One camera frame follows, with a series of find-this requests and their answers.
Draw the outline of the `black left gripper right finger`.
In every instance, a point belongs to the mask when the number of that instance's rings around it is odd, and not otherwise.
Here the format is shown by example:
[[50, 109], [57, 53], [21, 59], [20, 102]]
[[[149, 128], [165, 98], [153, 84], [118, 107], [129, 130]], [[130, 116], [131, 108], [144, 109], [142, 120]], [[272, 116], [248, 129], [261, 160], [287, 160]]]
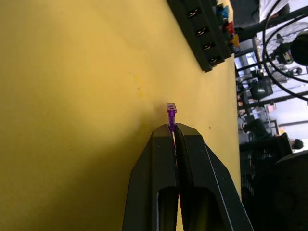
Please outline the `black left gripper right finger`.
[[202, 135], [178, 123], [175, 147], [183, 229], [253, 230], [228, 169]]

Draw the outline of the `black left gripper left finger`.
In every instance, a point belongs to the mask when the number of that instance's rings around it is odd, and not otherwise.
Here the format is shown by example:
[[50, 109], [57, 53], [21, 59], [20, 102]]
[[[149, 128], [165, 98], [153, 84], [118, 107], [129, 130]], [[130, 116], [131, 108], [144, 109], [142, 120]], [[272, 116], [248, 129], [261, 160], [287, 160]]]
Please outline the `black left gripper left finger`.
[[124, 231], [174, 231], [178, 183], [174, 140], [168, 125], [155, 129], [129, 178]]

